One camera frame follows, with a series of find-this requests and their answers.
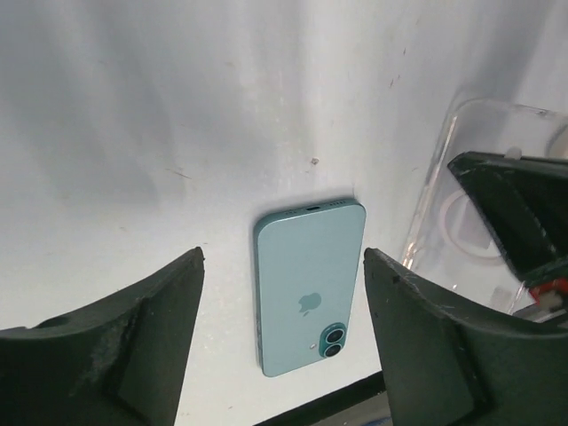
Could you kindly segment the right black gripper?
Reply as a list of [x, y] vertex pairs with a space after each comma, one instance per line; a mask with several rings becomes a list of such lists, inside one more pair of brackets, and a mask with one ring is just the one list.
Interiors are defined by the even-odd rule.
[[567, 161], [466, 152], [447, 168], [511, 273], [524, 284], [541, 284], [529, 289], [533, 304], [514, 316], [566, 324]]

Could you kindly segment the clear magnetic phone case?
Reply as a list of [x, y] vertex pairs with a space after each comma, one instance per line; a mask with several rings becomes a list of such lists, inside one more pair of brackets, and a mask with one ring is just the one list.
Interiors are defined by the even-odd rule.
[[402, 264], [533, 322], [567, 321], [567, 118], [490, 99], [446, 121]]

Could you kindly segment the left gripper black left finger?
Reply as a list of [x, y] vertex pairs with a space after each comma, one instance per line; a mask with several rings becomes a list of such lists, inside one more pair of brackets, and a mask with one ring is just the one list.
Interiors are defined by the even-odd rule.
[[2, 424], [173, 424], [204, 275], [193, 248], [92, 304], [3, 330]]

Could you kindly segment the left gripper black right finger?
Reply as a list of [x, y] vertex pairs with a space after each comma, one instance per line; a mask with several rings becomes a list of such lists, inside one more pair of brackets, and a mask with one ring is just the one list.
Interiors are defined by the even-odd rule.
[[472, 302], [376, 248], [364, 270], [395, 424], [566, 424], [564, 328]]

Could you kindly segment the phone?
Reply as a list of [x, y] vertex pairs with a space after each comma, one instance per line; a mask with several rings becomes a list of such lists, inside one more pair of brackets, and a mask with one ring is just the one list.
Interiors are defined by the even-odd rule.
[[256, 222], [256, 334], [265, 376], [343, 350], [366, 217], [347, 198], [274, 211]]

